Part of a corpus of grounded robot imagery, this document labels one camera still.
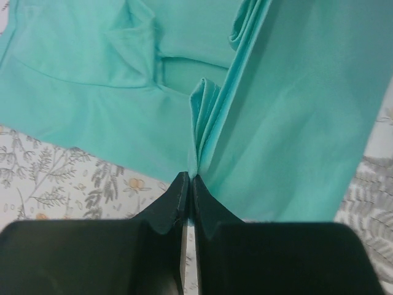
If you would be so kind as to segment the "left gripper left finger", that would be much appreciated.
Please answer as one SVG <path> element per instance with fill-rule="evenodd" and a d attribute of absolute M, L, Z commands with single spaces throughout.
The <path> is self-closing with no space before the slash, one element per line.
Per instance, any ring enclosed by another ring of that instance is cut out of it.
<path fill-rule="evenodd" d="M 189 176 L 130 219 L 15 221 L 2 294 L 182 294 Z"/>

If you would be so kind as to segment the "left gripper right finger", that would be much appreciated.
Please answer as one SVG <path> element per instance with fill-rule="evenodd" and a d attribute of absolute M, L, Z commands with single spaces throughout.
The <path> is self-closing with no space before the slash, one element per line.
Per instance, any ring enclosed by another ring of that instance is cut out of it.
<path fill-rule="evenodd" d="M 383 294 L 360 239 L 335 222 L 245 222 L 192 183 L 200 294 Z"/>

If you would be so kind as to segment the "teal t shirt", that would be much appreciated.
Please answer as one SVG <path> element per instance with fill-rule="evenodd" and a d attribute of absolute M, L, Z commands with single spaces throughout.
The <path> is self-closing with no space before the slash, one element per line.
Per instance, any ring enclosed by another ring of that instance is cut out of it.
<path fill-rule="evenodd" d="M 1 123 L 240 218 L 328 221 L 392 77 L 391 1 L 10 1 Z"/>

